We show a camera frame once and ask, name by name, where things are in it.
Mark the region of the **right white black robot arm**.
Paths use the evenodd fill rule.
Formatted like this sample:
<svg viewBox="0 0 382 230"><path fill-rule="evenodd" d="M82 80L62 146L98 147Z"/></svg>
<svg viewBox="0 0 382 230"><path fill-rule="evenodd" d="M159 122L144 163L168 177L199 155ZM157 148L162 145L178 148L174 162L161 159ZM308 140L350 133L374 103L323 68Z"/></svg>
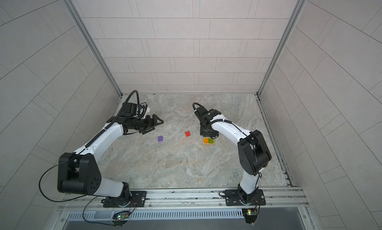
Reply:
<svg viewBox="0 0 382 230"><path fill-rule="evenodd" d="M202 136L216 138L222 134L237 145L239 162L244 170L238 185L239 199L245 205L256 201L259 179L272 159L263 134L258 130L243 129L223 115L199 117L199 121Z"/></svg>

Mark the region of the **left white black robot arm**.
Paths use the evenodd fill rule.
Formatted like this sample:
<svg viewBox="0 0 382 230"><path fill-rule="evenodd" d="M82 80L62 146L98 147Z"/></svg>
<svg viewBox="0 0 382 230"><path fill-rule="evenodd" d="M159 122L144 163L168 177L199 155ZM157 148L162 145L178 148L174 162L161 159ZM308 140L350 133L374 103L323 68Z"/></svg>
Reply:
<svg viewBox="0 0 382 230"><path fill-rule="evenodd" d="M146 134L163 124L157 115L143 119L111 117L106 125L89 142L74 152L60 156L57 189L60 193L104 196L104 207L126 207L133 197L126 182L117 182L102 177L98 161L111 144L129 130Z"/></svg>

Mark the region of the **left green circuit board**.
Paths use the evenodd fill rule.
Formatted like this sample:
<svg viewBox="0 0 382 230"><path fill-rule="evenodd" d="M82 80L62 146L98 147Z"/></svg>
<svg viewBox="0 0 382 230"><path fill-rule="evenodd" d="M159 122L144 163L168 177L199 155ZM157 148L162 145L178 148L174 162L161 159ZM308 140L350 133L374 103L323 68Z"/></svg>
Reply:
<svg viewBox="0 0 382 230"><path fill-rule="evenodd" d="M130 211L117 212L113 215L112 219L116 221L126 221L129 218L130 214Z"/></svg>

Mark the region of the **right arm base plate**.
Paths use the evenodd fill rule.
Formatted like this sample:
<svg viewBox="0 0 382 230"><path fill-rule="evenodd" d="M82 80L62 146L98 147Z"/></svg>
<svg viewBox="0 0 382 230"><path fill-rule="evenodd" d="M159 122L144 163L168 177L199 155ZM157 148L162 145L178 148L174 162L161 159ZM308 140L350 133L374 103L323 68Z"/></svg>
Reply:
<svg viewBox="0 0 382 230"><path fill-rule="evenodd" d="M264 206L266 205L263 190L257 189L251 194L242 190L225 190L224 196L227 206Z"/></svg>

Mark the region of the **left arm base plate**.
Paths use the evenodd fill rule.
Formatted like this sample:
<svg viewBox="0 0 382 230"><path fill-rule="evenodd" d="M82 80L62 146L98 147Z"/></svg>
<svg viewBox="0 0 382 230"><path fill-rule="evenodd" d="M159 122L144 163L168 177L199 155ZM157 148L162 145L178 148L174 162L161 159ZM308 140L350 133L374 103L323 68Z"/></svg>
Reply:
<svg viewBox="0 0 382 230"><path fill-rule="evenodd" d="M129 200L123 197L105 197L101 203L104 208L139 208L144 206L146 195L146 191L131 191Z"/></svg>

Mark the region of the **aluminium mounting rail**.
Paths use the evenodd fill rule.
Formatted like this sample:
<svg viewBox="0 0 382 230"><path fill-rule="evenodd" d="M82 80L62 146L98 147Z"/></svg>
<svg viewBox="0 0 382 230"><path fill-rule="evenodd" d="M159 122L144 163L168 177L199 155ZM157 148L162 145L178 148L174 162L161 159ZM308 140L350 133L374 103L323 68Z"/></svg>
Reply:
<svg viewBox="0 0 382 230"><path fill-rule="evenodd" d="M137 210L160 209L223 209L223 208L283 208L308 207L308 200L300 187L260 187L266 200L264 206L227 206L225 190L231 188L186 188L186 189L134 189L131 191L146 191L143 207Z"/></svg>

